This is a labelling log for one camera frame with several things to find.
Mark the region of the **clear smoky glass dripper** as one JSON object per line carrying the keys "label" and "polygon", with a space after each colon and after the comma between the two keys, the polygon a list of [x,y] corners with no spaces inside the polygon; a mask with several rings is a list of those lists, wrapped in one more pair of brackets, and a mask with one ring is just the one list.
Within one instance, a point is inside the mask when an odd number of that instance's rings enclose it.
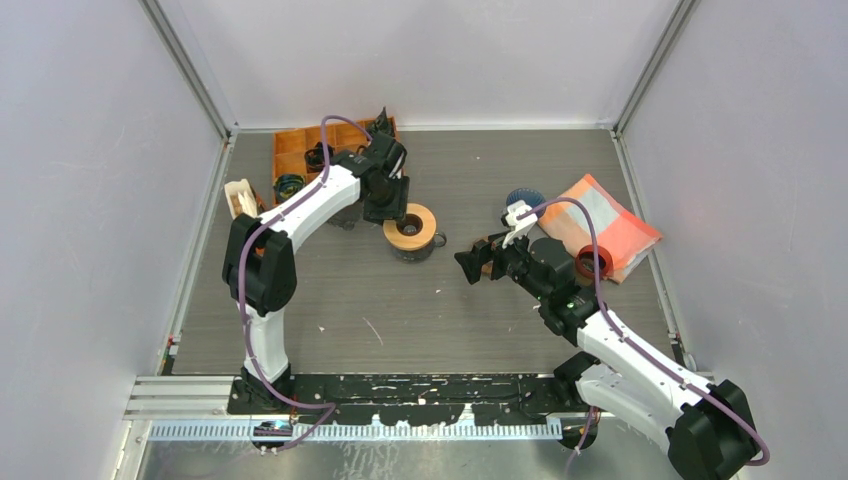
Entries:
{"label": "clear smoky glass dripper", "polygon": [[333,214],[326,223],[345,231],[351,231],[361,219],[362,210],[357,205],[352,205],[350,208],[345,208]]}

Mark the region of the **grey glass server jug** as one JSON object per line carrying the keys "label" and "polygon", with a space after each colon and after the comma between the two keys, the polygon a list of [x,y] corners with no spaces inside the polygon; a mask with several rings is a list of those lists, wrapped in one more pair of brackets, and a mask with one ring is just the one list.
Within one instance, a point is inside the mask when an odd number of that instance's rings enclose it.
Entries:
{"label": "grey glass server jug", "polygon": [[391,250],[395,257],[403,262],[419,263],[429,258],[437,248],[444,247],[446,244],[446,234],[437,231],[433,238],[423,247],[414,250],[404,250],[395,245],[391,245]]}

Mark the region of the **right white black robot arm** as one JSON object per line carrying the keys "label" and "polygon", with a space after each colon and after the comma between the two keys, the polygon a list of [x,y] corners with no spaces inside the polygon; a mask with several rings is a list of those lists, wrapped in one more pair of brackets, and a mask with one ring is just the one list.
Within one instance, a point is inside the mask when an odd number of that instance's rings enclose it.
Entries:
{"label": "right white black robot arm", "polygon": [[554,371],[565,409],[613,414],[655,442],[683,479],[729,479],[765,459],[741,388],[715,384],[639,337],[579,283],[560,241],[493,234],[454,258],[471,284],[515,282],[538,301],[545,326],[579,348]]}

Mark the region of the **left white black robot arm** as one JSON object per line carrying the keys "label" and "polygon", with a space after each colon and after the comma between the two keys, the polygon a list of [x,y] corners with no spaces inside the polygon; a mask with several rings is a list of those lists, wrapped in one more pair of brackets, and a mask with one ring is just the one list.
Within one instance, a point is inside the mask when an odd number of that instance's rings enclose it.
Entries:
{"label": "left white black robot arm", "polygon": [[284,313],[297,288],[296,253],[321,225],[354,204],[361,204],[363,219],[371,223],[403,219],[410,185],[406,158],[395,137],[377,132],[357,151],[331,153],[319,176],[277,207],[232,221],[222,278],[237,302],[245,340],[241,379],[234,385],[240,409],[277,413],[292,405]]}

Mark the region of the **blue glass dripper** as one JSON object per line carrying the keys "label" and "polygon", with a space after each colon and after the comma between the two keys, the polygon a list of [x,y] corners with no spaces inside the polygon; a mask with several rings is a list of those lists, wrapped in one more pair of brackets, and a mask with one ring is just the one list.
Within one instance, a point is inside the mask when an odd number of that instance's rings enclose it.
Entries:
{"label": "blue glass dripper", "polygon": [[506,208],[502,212],[502,217],[506,218],[510,214],[509,207],[519,201],[533,209],[542,205],[546,199],[538,190],[527,187],[517,188],[507,195]]}

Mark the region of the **orange filter holder box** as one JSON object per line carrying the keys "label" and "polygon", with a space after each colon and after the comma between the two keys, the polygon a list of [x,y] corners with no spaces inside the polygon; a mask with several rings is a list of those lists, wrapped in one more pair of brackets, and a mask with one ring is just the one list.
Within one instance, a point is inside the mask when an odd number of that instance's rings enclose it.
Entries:
{"label": "orange filter holder box", "polygon": [[227,182],[224,185],[224,197],[232,218],[225,258],[228,263],[235,264],[251,233],[255,218],[267,210],[267,205],[246,178]]}

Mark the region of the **rolled black tie back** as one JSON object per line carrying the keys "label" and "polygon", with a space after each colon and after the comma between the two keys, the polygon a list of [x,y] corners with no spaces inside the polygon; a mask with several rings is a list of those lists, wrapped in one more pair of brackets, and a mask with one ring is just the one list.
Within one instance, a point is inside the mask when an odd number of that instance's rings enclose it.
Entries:
{"label": "rolled black tie back", "polygon": [[377,133],[382,133],[391,137],[396,135],[394,120],[388,114],[386,107],[383,107],[380,113],[366,124],[365,130],[370,138],[373,138]]}

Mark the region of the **rolled black tie middle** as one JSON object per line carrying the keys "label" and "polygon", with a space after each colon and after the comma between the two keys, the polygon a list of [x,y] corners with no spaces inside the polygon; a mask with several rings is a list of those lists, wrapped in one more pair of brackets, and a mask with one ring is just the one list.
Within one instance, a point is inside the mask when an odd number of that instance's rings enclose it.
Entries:
{"label": "rolled black tie middle", "polygon": [[304,163],[308,173],[321,172],[335,150],[331,145],[319,141],[311,149],[304,152]]}

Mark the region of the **orange wooden compartment tray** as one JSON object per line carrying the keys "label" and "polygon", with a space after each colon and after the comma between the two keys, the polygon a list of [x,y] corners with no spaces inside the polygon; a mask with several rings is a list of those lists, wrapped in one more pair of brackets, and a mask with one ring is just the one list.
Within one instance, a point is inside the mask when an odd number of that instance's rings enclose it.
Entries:
{"label": "orange wooden compartment tray", "polygon": [[[366,124],[374,118],[355,120],[355,125],[341,120],[329,121],[326,125],[326,143],[334,148],[334,154],[344,150],[361,153],[368,145],[368,139],[364,134]],[[278,131],[273,134],[272,191],[275,179],[282,174],[294,173],[304,176],[306,178],[305,186],[321,176],[321,172],[307,172],[304,152],[311,149],[317,142],[323,142],[322,139],[319,125]],[[275,203],[274,193],[273,205],[279,205]]]}

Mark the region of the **orange grey folded cloth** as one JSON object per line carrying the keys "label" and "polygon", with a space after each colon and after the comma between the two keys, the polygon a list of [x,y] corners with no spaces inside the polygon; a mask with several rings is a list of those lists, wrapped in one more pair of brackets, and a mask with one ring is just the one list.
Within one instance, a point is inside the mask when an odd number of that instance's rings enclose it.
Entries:
{"label": "orange grey folded cloth", "polygon": [[546,208],[538,225],[548,236],[561,240],[569,254],[576,255],[591,244],[587,223],[590,219],[603,249],[602,258],[612,261],[611,272],[606,277],[615,283],[625,281],[662,239],[659,230],[621,205],[590,174],[563,195],[578,200],[589,216],[577,205],[560,202]]}

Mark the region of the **stack of paper filters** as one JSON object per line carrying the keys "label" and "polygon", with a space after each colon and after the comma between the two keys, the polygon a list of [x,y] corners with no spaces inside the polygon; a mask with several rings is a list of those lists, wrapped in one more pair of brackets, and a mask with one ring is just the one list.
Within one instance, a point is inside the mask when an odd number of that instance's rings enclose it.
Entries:
{"label": "stack of paper filters", "polygon": [[249,187],[230,188],[226,191],[226,199],[233,219],[242,214],[251,218],[259,215],[259,205],[253,190]]}

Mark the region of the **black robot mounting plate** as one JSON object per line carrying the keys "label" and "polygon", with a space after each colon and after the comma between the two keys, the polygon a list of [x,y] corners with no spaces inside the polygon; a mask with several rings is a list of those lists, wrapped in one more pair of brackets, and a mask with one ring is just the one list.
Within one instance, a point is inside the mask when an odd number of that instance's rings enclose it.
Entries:
{"label": "black robot mounting plate", "polygon": [[548,374],[299,374],[282,393],[309,405],[291,406],[246,374],[234,379],[226,411],[231,415],[288,415],[311,423],[335,405],[327,422],[386,426],[453,425],[463,412],[476,426],[541,424],[574,413],[585,422],[588,406]]}

